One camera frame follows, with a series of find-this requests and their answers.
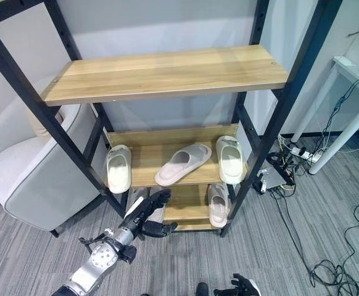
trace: shelf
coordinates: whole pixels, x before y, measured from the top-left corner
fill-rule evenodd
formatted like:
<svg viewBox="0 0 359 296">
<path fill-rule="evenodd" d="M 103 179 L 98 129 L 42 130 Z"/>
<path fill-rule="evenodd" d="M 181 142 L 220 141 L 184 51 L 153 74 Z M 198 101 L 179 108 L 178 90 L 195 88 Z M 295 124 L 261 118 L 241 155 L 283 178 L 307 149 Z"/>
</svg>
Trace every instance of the shelf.
<svg viewBox="0 0 359 296">
<path fill-rule="evenodd" d="M 283 88 L 286 71 L 260 45 L 69 62 L 48 106 Z"/>
<path fill-rule="evenodd" d="M 166 131 L 108 133 L 108 136 L 112 146 L 124 144 L 131 149 L 132 187 L 158 186 L 154 177 L 160 168 L 176 151 L 195 142 L 208 145 L 212 149 L 212 156 L 176 185 L 210 184 L 221 181 L 215 142 L 222 135 L 235 136 L 237 127 L 238 125 L 221 125 Z"/>
<path fill-rule="evenodd" d="M 173 186 L 164 222 L 177 222 L 177 231 L 213 230 L 207 197 L 208 185 Z"/>
<path fill-rule="evenodd" d="M 203 224 L 203 223 L 195 223 L 195 224 L 180 224 L 178 223 L 178 227 L 175 231 L 195 231 L 195 230 L 216 230 L 216 228 L 211 224 Z"/>
</svg>

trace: white wall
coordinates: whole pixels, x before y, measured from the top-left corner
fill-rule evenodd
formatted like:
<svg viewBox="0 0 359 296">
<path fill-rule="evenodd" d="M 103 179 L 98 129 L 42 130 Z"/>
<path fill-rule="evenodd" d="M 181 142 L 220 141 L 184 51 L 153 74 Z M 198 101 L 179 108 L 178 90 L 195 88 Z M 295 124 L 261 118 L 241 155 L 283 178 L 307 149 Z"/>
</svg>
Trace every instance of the white wall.
<svg viewBox="0 0 359 296">
<path fill-rule="evenodd" d="M 1 22 L 0 38 L 32 83 L 55 75 L 69 61 L 44 4 Z M 0 73 L 0 113 L 16 96 Z"/>
<path fill-rule="evenodd" d="M 280 62 L 286 70 L 292 67 L 301 38 L 305 33 L 305 24 L 310 20 L 310 13 L 314 10 L 316 0 L 274 0 L 270 1 L 266 25 L 263 29 L 261 43 Z M 336 19 L 332 25 L 315 64 L 289 114 L 281 132 L 293 133 L 296 124 L 303 117 L 308 108 L 313 108 L 313 100 L 321 84 L 326 79 L 332 66 L 332 58 L 341 56 L 347 51 L 354 36 L 349 33 L 359 30 L 359 1 L 343 0 Z M 310 122 L 305 132 L 321 131 L 326 125 L 334 105 L 350 83 L 339 78 L 331 89 L 328 97 L 320 107 L 317 116 Z M 270 116 L 266 116 L 266 109 L 274 104 L 272 94 L 267 91 L 260 95 L 253 105 L 255 128 L 260 134 L 266 128 Z M 359 111 L 359 92 L 354 91 L 352 97 L 342 106 L 340 113 L 334 120 L 332 130 L 341 131 Z"/>
<path fill-rule="evenodd" d="M 256 0 L 62 0 L 60 8 L 84 59 L 247 44 Z M 233 94 L 111 102 L 118 130 L 228 123 Z"/>
</svg>

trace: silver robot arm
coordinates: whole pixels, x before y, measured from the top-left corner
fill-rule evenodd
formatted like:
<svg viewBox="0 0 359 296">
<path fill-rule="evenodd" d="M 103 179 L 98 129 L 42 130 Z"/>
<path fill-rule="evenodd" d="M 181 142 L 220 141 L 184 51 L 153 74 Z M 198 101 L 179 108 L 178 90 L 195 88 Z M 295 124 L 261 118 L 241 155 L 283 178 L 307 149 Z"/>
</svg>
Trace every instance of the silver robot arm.
<svg viewBox="0 0 359 296">
<path fill-rule="evenodd" d="M 129 209 L 125 219 L 116 231 L 107 228 L 94 240 L 80 239 L 91 252 L 85 264 L 52 296 L 84 296 L 91 295 L 112 272 L 118 260 L 128 264 L 136 257 L 136 248 L 131 242 L 139 235 L 165 237 L 176 228 L 176 223 L 162 225 L 155 221 L 147 221 L 155 209 L 163 207 L 170 198 L 170 190 L 165 189 L 144 199 L 140 197 Z M 89 244 L 98 243 L 93 249 Z"/>
</svg>

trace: black metal frame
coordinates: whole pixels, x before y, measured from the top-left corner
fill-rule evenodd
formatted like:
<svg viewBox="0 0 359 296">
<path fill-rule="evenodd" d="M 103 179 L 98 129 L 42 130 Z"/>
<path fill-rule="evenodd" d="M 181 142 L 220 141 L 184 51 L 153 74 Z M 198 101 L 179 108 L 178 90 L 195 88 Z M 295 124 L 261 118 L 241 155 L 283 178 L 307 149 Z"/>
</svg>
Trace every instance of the black metal frame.
<svg viewBox="0 0 359 296">
<path fill-rule="evenodd" d="M 257 143 L 257 134 L 255 132 L 254 125 L 252 124 L 244 107 L 246 95 L 244 93 L 239 93 L 236 106 L 234 108 L 233 122 L 237 123 L 240 120 L 242 123 L 246 131 L 246 135 L 250 140 L 252 153 L 248 159 L 248 171 L 245 179 L 240 185 L 239 192 L 235 197 L 231 197 L 231 200 L 234 200 L 234 203 L 229 213 L 228 224 L 221 230 L 221 237 L 225 236 L 228 232 L 231 221 L 236 216 L 242 202 L 248 193 L 248 190 L 251 188 L 252 183 L 257 178 L 259 169 L 267 158 L 267 155 L 270 152 L 270 149 L 273 146 L 279 131 L 283 127 L 283 124 L 289 115 L 289 112 L 291 111 L 292 106 L 294 105 L 297 96 L 299 95 L 300 90 L 302 89 L 302 86 L 307 79 L 308 74 L 310 73 L 314 61 L 340 8 L 341 2 L 342 0 L 318 1 L 313 17 L 304 36 L 302 45 L 289 74 L 288 81 L 283 89 L 273 91 L 273 94 L 276 96 L 278 103 L 268 123 L 265 134 L 263 135 L 260 143 L 257 144 L 256 149 L 254 149 L 254 146 L 255 142 Z M 258 6 L 259 5 L 263 6 L 259 9 L 265 11 L 265 5 L 268 5 L 268 1 L 259 0 Z M 260 40 L 260 35 L 255 33 L 255 22 L 252 31 L 253 33 L 251 38 L 255 38 L 255 36 L 258 38 L 259 36 Z"/>
<path fill-rule="evenodd" d="M 63 42 L 64 47 L 71 60 L 81 59 L 80 53 L 75 46 L 74 40 L 64 21 L 62 13 L 57 5 L 56 0 L 7 0 L 0 2 L 0 22 L 27 10 L 37 4 L 44 3 L 56 30 Z M 91 162 L 97 148 L 97 144 L 102 136 L 103 128 L 107 131 L 113 131 L 104 108 L 100 103 L 93 104 L 97 112 L 96 122 L 89 137 L 89 141 L 83 153 L 77 148 L 68 134 L 54 118 L 54 114 L 59 107 L 48 107 L 41 99 L 34 87 L 27 80 L 26 76 L 12 58 L 5 45 L 0 40 L 0 72 L 8 83 L 12 86 L 18 96 L 24 101 L 28 108 L 34 113 L 38 120 L 49 131 L 51 136 L 56 140 L 58 145 L 68 154 L 75 165 L 89 179 L 93 186 L 99 191 L 100 195 L 105 197 L 115 211 L 121 216 L 125 216 L 126 205 L 113 196 L 100 176 L 94 171 Z"/>
<path fill-rule="evenodd" d="M 56 0 L 6 0 L 0 2 L 0 22 L 19 12 L 22 12 L 39 3 L 44 3 L 56 30 L 66 48 L 71 60 L 81 59 L 80 53 L 76 48 L 74 40 L 68 30 Z M 221 230 L 221 236 L 225 236 L 230 228 L 233 218 L 240 209 L 248 190 L 257 177 L 257 172 L 266 159 L 271 146 L 273 145 L 280 129 L 282 128 L 300 90 L 310 72 L 312 65 L 322 47 L 322 44 L 330 30 L 342 0 L 319 0 L 311 19 L 310 25 L 303 39 L 299 53 L 297 54 L 294 66 L 289 74 L 288 81 L 283 89 L 272 90 L 278 103 L 267 126 L 262 139 L 258 136 L 252 120 L 244 107 L 247 92 L 240 92 L 237 95 L 236 105 L 233 112 L 233 123 L 241 123 L 249 139 L 252 153 L 248 159 L 248 171 L 245 179 L 240 184 L 239 192 L 236 194 L 232 185 L 228 185 L 229 197 L 233 203 L 228 224 Z M 262 36 L 265 17 L 269 5 L 269 0 L 258 0 L 254 24 L 250 36 L 249 44 L 259 44 Z M 68 137 L 62 127 L 54 119 L 57 107 L 49 108 L 38 93 L 34 90 L 30 82 L 26 79 L 21 69 L 15 63 L 5 46 L 0 40 L 0 72 L 22 98 L 30 110 L 36 115 L 40 122 L 50 132 L 52 137 L 70 156 L 77 167 L 99 190 L 119 215 L 124 216 L 128 198 L 128 191 L 122 195 L 119 203 L 100 180 L 96 172 L 91 167 L 97 143 L 102 136 L 103 127 L 107 131 L 113 131 L 107 115 L 100 103 L 93 104 L 97 112 L 97 120 L 93 127 L 89 141 L 83 153 L 81 153 L 73 141 Z"/>
</svg>

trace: white slipper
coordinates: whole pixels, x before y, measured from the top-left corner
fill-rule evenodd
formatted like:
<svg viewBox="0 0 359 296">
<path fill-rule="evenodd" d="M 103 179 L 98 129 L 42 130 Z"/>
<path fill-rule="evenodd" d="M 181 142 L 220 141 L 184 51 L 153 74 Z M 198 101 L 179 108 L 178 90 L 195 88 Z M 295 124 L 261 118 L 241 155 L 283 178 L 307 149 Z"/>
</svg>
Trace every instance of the white slipper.
<svg viewBox="0 0 359 296">
<path fill-rule="evenodd" d="M 217 140 L 215 148 L 221 180 L 227 184 L 240 183 L 245 177 L 245 171 L 239 141 L 231 136 L 222 136 Z"/>
<path fill-rule="evenodd" d="M 125 145 L 113 147 L 107 156 L 108 188 L 112 193 L 123 193 L 131 185 L 131 152 Z"/>
<path fill-rule="evenodd" d="M 155 175 L 161 186 L 170 186 L 186 174 L 195 170 L 211 157 L 211 148 L 204 144 L 193 144 L 174 153 L 172 158 Z"/>
<path fill-rule="evenodd" d="M 139 187 L 134 189 L 134 191 L 131 194 L 132 198 L 135 198 L 136 201 L 131 205 L 131 207 L 129 208 L 129 210 L 126 212 L 126 215 L 123 219 L 126 218 L 126 216 L 128 216 L 130 213 L 132 213 L 138 206 L 139 204 L 148 197 L 148 189 L 147 187 Z"/>
<path fill-rule="evenodd" d="M 208 205 L 210 207 L 210 223 L 222 228 L 228 222 L 228 190 L 226 185 L 213 183 L 208 187 Z"/>
</svg>

